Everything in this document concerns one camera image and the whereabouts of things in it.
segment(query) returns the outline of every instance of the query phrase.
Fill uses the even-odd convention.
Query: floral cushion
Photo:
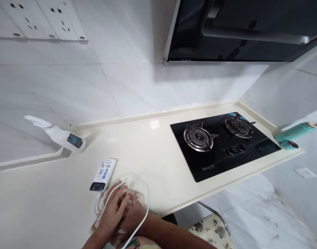
[[[224,226],[224,222],[216,214],[203,218],[189,229],[189,232],[211,243],[217,249],[233,249],[233,242]]]

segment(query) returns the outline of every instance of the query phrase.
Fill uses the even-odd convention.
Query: gas stove
[[[238,112],[171,124],[196,182],[281,148]]]

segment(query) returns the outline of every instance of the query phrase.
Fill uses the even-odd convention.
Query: chair leg
[[[225,222],[225,220],[223,219],[223,217],[217,212],[215,211],[214,209],[212,209],[211,207],[207,206],[205,203],[201,202],[201,201],[198,201],[198,203],[201,205],[201,206],[204,206],[205,208],[207,208],[209,211],[211,211],[212,213],[216,214],[218,217],[220,217],[220,219],[223,221],[224,223],[224,226],[225,228],[227,229],[228,233],[229,233],[229,236],[231,237],[231,233],[230,233],[230,229],[228,228],[228,225],[227,223]]]

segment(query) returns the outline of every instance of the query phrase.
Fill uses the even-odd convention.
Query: white power bank
[[[116,160],[112,158],[104,159],[96,173],[90,191],[103,192],[109,185],[112,172],[115,168]]]

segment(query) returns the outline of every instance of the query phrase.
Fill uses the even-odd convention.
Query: white floor
[[[262,175],[247,179],[204,200],[228,224],[239,249],[317,249],[317,237]],[[190,228],[211,214],[198,203],[174,213]]]

